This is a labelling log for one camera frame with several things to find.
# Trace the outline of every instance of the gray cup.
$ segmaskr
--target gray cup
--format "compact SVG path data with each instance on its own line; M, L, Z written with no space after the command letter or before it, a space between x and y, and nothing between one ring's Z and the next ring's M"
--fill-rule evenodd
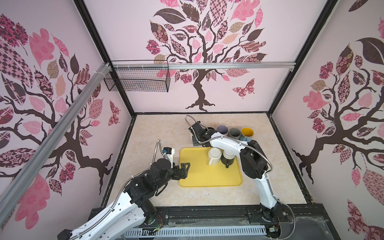
M236 139L236 140L239 140L239 138L240 138L240 134L241 134L241 132L240 132L240 130L239 129L237 129L237 128L231 128L230 130L229 130L229 132L228 132L228 136L230 137L230 138L233 138L233 139Z

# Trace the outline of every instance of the marble table surface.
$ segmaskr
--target marble table surface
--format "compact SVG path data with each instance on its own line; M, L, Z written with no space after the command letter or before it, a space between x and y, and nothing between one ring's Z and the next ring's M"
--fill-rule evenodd
M124 182L147 169L152 161L156 141L161 139L162 147L175 149L174 162L179 163L180 150L193 147L185 114L138 115L128 141L117 177L110 204L117 196ZM229 128L250 127L266 157L273 164L269 174L275 195L287 204L305 204L303 194L292 173L280 143L265 113L241 114L192 114L207 127L226 125ZM161 157L157 152L156 160ZM260 204L260 195L253 180L242 172L243 183L235 187L181 187L171 180L167 188L157 197L152 197L155 206L203 206L203 205L253 205Z

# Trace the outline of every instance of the aluminum rail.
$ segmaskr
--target aluminum rail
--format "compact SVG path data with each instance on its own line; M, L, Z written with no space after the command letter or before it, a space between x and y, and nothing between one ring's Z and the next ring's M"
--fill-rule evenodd
M68 111L63 115L52 129L51 133L37 148L31 159L23 166L19 174L4 191L0 198L0 225L7 219L20 198L34 181L36 175L41 170L41 167L56 148L69 126L96 89L97 85L104 79L104 76L107 75L109 71L109 63L103 63L103 65L100 66Z
M294 68L295 62L258 62L258 63L170 63L166 64L121 64L114 61L113 67L118 68L167 68L169 70L189 70L189 69L230 69L230 68Z

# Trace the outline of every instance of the metal flexible conduit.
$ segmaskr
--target metal flexible conduit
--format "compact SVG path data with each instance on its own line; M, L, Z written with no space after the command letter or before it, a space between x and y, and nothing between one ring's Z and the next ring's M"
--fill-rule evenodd
M287 204L283 203L282 201L280 201L280 200L275 196L275 193L273 192L273 189L272 189L272 186L271 186L271 182L269 181L269 177L268 177L268 174L269 174L270 172L273 171L273 166L272 166L272 163L267 159L267 157L264 156L264 154L262 154L262 153L261 153L260 151L258 151L257 149L255 149L255 148L253 148L253 147L251 147L251 146L248 146L248 145L242 143L242 142L239 141L239 140L236 140L236 139L233 139L233 138L224 136L224 135L221 135L220 137L214 137L214 138L211 138L211 139L209 139L209 140L200 142L200 141L198 140L197 136L196 136L195 130L194 130L194 129L192 128L192 126L189 124L189 122L188 122L188 120L187 120L187 117L192 118L195 122L197 122L197 121L196 121L196 119L194 119L191 115L188 115L188 114L184 117L184 119L185 119L185 121L187 122L188 126L192 129L192 132L193 132L193 135L194 135L195 138L196 138L196 141L198 141L200 144L207 143L207 142L210 142L210 141L212 141L212 140L219 139L219 138L221 138L221 139L226 138L226 139L233 140L234 142L236 142L236 143L238 143L238 144L240 144L240 145L242 145L242 146L244 146L244 147L247 147L247 148L249 148L249 149L255 151L257 154L259 154L260 156L262 156L262 157L266 160L266 162L268 163L269 167L271 168L271 169L268 170L268 171L266 172L266 174L265 174L265 177L266 177L266 180L267 180L267 183L268 183L269 190L271 191L272 196L276 199L277 202L279 202L280 204L283 204L284 206L286 206L287 208L289 208L289 210L290 210L291 213L292 213L292 217L293 217L293 229L292 229L291 233L290 233L288 236L286 236L286 237L284 237L284 238L270 238L270 239L272 239L272 240L285 240L285 239L288 239L289 237L291 237L292 234L293 234L293 232L295 231L295 228L296 228L296 219L295 219L295 215L294 215L293 210L291 209L291 207L288 206Z
M132 176L132 177L130 177L130 178L123 184L123 186L121 187L121 189L120 189L120 191L119 191L119 193L118 193L118 195L117 195L115 201L113 201L112 207L108 210L108 212L105 213L105 215L104 215L102 218L100 218L95 224L93 224L93 225L92 225L91 227L89 227L87 230L84 230L83 232L79 233L78 235L76 235L76 236L74 236L74 237L71 237L69 240L74 240L74 239L77 239L77 238L83 236L84 234L86 234L87 232L89 232L89 231L91 231L93 228L95 228L99 223L101 223L101 222L108 216L108 214L114 209L115 205L117 204L118 199L119 199L120 195L122 194L122 192L123 192L125 186L128 184L128 182L130 182L132 179L134 179L135 177L139 176L139 175L142 174L143 172L148 171L148 170L151 168L151 165L155 162L155 159L156 159L156 152L157 152L157 147L158 147L158 146L160 147L160 150L161 150L162 148L161 148L161 140L160 140L160 139L158 139L158 141L156 142L155 151L154 151L154 153L153 153L152 162L151 162L149 168L147 168L146 170L144 170L144 171L142 171L141 173L137 174L136 176ZM164 153L162 150L161 150L161 155L163 155L163 157L164 157L165 159L168 159L168 160L169 160L168 156L166 156L165 153Z

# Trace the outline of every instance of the butterfly decal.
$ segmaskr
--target butterfly decal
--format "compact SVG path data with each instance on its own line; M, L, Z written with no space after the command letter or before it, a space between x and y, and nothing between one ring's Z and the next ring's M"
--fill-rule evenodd
M255 88L253 87L253 85L255 84L255 79L252 79L250 80L247 85L245 86L245 88L234 88L232 90L235 91L235 93L238 93L240 97L242 97L244 99L244 96L247 94L247 93L253 93L255 94L253 91L255 90Z
M119 122L119 108L118 107L115 107L115 104L110 100L109 101L109 105L111 106L111 110L112 110L112 116L109 118L109 121L108 121L108 126L112 125L112 124L117 124Z

